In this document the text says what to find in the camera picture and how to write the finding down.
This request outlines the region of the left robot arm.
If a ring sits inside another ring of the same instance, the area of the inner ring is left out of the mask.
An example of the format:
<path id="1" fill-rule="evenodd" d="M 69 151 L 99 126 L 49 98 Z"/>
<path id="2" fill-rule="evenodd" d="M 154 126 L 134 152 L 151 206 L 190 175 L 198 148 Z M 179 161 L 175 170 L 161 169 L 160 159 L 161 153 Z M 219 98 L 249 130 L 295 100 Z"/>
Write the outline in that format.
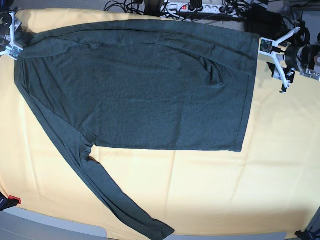
<path id="1" fill-rule="evenodd" d="M 310 32 L 300 26 L 282 37 L 260 39 L 260 55 L 268 57 L 271 76 L 282 82 L 281 94 L 293 84 L 296 72 L 316 81 L 320 80 L 320 45 L 310 44 Z"/>

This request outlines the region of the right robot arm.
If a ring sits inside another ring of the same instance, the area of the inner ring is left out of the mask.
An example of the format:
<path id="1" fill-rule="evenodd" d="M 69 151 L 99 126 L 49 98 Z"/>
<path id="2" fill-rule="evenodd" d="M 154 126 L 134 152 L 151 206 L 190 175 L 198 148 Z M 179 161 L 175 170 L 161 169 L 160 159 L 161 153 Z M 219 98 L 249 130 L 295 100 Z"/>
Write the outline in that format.
<path id="1" fill-rule="evenodd" d="M 15 61 L 23 47 L 28 45 L 34 34 L 22 28 L 22 22 L 16 17 L 19 7 L 0 13 L 0 56 L 8 56 Z"/>

